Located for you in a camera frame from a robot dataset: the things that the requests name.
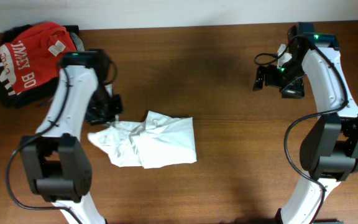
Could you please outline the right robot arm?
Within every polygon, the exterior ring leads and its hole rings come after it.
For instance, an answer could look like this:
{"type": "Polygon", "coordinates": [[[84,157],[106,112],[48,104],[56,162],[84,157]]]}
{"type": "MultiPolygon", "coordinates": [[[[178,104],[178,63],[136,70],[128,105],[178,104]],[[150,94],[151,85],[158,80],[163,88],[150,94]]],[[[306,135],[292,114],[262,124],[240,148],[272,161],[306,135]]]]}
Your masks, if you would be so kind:
{"type": "Polygon", "coordinates": [[[275,223],[317,223],[328,195],[358,172],[358,106],[341,67],[340,46],[334,34],[317,33],[310,22],[299,22],[288,30],[270,62],[256,62],[254,91],[264,86],[279,89],[282,98],[302,99],[307,77],[317,112],[292,122],[285,131],[285,157],[300,179],[289,201],[276,212],[275,223]],[[317,122],[300,146],[297,167],[288,150],[290,131],[302,121],[317,122]]]}

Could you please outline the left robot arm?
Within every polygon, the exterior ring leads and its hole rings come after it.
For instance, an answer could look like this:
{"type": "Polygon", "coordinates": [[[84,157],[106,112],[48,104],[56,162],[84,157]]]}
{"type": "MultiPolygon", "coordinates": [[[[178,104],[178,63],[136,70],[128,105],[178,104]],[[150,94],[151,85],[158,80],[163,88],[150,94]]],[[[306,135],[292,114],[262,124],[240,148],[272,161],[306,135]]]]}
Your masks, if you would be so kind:
{"type": "Polygon", "coordinates": [[[67,52],[58,63],[50,109],[33,136],[18,148],[33,194],[59,210],[68,223],[106,223],[90,194],[92,166],[80,143],[83,123],[111,124],[122,113],[121,97],[107,86],[114,62],[102,49],[67,52]]]}

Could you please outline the white t-shirt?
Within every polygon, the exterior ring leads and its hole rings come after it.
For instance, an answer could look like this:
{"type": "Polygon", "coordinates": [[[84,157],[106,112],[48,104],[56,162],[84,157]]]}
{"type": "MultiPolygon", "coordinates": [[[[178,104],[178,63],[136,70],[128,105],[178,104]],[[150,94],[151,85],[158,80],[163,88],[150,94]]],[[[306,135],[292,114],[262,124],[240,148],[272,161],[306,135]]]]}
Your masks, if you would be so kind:
{"type": "Polygon", "coordinates": [[[143,122],[116,121],[88,133],[88,140],[118,167],[155,169],[197,161],[193,118],[172,118],[149,111],[143,122]]]}

